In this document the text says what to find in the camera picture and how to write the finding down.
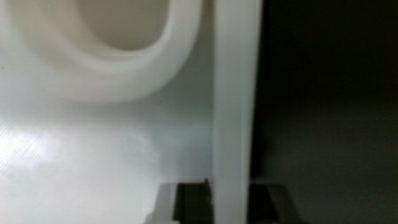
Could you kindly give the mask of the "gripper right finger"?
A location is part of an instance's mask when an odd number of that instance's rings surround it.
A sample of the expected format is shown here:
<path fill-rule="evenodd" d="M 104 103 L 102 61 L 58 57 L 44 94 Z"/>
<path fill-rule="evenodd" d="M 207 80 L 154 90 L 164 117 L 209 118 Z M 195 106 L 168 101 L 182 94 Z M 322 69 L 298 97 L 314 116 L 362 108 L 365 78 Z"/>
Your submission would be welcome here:
<path fill-rule="evenodd" d="M 287 188 L 280 184 L 250 184 L 248 224 L 307 224 Z"/>

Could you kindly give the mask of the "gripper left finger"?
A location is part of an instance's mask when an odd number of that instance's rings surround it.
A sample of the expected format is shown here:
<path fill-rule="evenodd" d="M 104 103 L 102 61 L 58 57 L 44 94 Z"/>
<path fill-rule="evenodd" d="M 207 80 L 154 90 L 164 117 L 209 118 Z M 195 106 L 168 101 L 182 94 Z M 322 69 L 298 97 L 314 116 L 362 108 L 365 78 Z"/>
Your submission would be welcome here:
<path fill-rule="evenodd" d="M 163 183 L 141 224 L 212 224 L 209 181 Z"/>

